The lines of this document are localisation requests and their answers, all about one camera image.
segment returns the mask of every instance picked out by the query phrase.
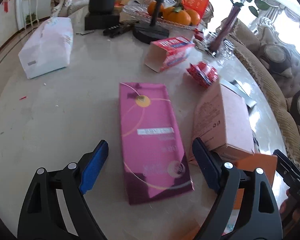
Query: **curtain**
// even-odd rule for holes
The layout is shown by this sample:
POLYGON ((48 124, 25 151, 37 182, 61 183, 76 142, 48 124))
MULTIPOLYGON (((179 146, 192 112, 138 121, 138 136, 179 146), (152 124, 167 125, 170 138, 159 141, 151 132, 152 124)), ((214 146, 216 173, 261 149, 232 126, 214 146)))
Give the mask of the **curtain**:
POLYGON ((262 17, 267 17, 272 22, 274 22, 278 16, 278 14, 281 14, 283 11, 285 12, 285 14, 287 15, 287 17, 289 19, 291 19, 294 22, 298 22, 299 28, 300 28, 300 16, 298 14, 296 14, 291 9, 289 9, 288 7, 279 3, 276 0, 263 0, 263 1, 266 2, 268 5, 270 5, 270 8, 266 11, 259 12, 259 17, 257 19, 255 19, 251 24, 251 27, 250 27, 251 30, 256 28, 257 23, 259 23, 259 21, 262 17))

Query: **white barcode label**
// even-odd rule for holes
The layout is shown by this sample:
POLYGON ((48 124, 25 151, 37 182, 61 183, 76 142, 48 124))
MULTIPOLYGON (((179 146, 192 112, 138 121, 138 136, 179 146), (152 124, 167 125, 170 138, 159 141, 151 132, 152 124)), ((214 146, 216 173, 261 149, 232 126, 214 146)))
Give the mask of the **white barcode label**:
POLYGON ((138 129, 138 135, 157 135, 157 134, 169 134, 174 133, 172 127, 164 127, 164 128, 147 128, 147 129, 138 129))

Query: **white tabletop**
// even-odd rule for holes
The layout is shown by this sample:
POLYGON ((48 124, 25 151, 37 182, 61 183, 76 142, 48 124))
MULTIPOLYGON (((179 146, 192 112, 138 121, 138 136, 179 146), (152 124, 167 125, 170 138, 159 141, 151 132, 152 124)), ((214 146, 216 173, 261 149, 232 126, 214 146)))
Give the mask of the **white tabletop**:
MULTIPOLYGON (((119 129, 119 82, 164 83, 188 150, 194 107, 204 88, 185 69, 189 62, 201 60, 202 53, 193 48, 188 60, 156 73, 143 64, 148 45, 137 41, 131 32, 110 40, 101 33, 74 36, 67 68, 27 80, 19 64, 5 86, 0 97, 0 217, 16 234, 23 199, 37 168, 62 169, 105 139, 109 157, 85 199, 106 237, 180 239, 203 223, 216 194, 207 187, 200 169, 190 165, 193 192, 150 204, 128 204, 119 129)), ((218 70, 226 80, 241 82, 257 102, 250 123, 261 152, 271 154, 280 149, 285 153, 274 115, 248 71, 236 58, 218 70)), ((286 188, 276 176, 273 190, 278 205, 286 198, 286 188)), ((58 196, 66 226, 75 233, 64 198, 60 192, 58 196)))

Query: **white package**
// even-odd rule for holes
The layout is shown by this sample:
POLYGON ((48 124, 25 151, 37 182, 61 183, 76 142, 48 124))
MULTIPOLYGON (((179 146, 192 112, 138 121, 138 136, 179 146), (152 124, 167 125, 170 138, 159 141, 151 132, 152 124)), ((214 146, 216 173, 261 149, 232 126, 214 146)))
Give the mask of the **white package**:
POLYGON ((27 78, 34 78, 70 63, 73 44, 71 20, 53 17, 44 21, 19 52, 27 78))

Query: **blue gripper pad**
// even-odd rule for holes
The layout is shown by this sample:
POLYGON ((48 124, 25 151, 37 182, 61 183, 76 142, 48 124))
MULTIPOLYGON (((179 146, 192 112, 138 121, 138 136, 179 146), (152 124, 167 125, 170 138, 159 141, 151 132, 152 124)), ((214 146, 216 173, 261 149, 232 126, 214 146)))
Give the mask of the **blue gripper pad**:
POLYGON ((93 157, 88 162, 86 168, 82 172, 81 184, 79 190, 84 195, 91 190, 96 179, 108 157, 108 143, 102 140, 93 151, 93 157))
POLYGON ((200 138, 196 138, 192 143, 192 153, 198 166, 208 184, 208 187, 216 193, 220 190, 221 169, 213 161, 210 151, 200 138))

